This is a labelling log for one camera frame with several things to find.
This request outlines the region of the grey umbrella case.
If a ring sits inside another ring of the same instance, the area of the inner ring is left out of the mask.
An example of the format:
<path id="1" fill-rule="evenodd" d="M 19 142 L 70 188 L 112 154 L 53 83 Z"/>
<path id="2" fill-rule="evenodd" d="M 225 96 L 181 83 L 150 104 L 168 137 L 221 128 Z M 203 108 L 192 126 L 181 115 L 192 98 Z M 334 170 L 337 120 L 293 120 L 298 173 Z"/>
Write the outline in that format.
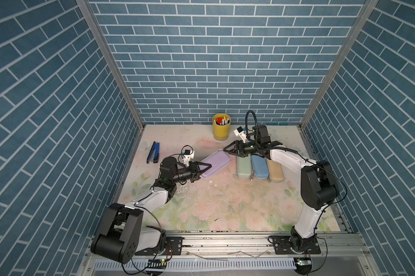
<path id="1" fill-rule="evenodd" d="M 202 163 L 207 163 L 212 166 L 210 169 L 208 169 L 201 175 L 201 178 L 212 177 L 214 174 L 218 173 L 220 170 L 225 168 L 230 163 L 230 161 L 231 159 L 229 154 L 225 153 L 223 150 L 218 150 L 212 153 L 207 158 L 201 161 Z"/>

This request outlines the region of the grey case front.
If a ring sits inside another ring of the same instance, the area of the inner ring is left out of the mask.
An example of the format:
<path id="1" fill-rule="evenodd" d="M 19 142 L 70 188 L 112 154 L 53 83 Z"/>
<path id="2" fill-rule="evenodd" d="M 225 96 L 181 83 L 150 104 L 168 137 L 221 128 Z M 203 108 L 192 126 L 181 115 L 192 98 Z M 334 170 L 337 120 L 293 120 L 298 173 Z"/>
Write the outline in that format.
<path id="1" fill-rule="evenodd" d="M 251 157 L 237 157 L 237 176 L 242 179 L 250 179 L 252 177 Z"/>

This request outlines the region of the beige zippered umbrella case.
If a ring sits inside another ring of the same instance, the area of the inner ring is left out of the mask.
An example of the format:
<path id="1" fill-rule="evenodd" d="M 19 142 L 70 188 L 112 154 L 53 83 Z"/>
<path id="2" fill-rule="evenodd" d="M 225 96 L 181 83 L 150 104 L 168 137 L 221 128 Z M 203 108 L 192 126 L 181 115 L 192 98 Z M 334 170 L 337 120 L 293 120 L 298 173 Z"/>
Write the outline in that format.
<path id="1" fill-rule="evenodd" d="M 269 172 L 269 179 L 271 182 L 282 182 L 284 181 L 284 174 L 282 170 L 282 165 L 273 160 L 267 159 L 267 167 Z"/>

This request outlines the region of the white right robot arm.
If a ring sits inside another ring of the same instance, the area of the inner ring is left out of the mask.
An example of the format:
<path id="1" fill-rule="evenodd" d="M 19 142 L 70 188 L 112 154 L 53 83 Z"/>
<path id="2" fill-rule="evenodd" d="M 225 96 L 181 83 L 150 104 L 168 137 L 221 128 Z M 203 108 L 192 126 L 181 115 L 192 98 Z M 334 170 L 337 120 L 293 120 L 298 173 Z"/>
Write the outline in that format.
<path id="1" fill-rule="evenodd" d="M 281 164 L 299 177 L 303 207 L 298 221 L 291 229 L 290 247 L 303 253 L 316 244 L 316 231 L 322 215 L 340 195 L 337 178 L 327 161 L 307 159 L 298 151 L 287 148 L 279 141 L 272 141 L 264 125 L 255 126 L 252 132 L 238 127 L 234 134 L 238 140 L 223 150 L 237 157 L 256 155 Z"/>

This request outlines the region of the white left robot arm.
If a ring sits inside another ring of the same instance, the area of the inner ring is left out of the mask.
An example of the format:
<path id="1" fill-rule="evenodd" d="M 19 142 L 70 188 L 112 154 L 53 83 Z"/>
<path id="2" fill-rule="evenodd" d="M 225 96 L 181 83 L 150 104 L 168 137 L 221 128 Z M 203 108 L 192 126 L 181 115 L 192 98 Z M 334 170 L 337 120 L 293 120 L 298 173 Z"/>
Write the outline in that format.
<path id="1" fill-rule="evenodd" d="M 161 226 L 143 229 L 144 216 L 171 201 L 177 184 L 198 181 L 211 168 L 209 163 L 189 161 L 184 164 L 173 156 L 166 157 L 147 193 L 126 204 L 112 203 L 106 209 L 94 235 L 91 252 L 124 265 L 137 254 L 162 253 L 166 248 L 166 231 Z"/>

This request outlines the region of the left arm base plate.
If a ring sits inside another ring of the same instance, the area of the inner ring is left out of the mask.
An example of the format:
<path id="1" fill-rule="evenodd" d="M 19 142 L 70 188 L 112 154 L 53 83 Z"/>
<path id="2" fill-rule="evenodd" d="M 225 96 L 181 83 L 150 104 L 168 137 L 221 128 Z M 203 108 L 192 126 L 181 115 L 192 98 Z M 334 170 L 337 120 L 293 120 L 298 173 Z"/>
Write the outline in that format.
<path id="1" fill-rule="evenodd" d="M 155 256 L 165 253 L 166 250 L 170 250 L 168 255 L 181 255 L 184 238 L 181 236 L 177 237 L 166 237 L 161 239 L 156 247 L 146 248 L 135 252 L 135 256 Z"/>

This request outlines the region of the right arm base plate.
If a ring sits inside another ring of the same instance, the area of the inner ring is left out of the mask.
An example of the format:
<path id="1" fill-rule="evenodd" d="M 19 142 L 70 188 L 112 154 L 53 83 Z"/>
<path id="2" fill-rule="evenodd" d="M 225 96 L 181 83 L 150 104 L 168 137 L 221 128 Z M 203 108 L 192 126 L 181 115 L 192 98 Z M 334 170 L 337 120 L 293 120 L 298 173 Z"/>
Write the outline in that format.
<path id="1" fill-rule="evenodd" d="M 302 239 L 300 236 L 269 236 L 276 255 L 321 254 L 316 236 Z"/>

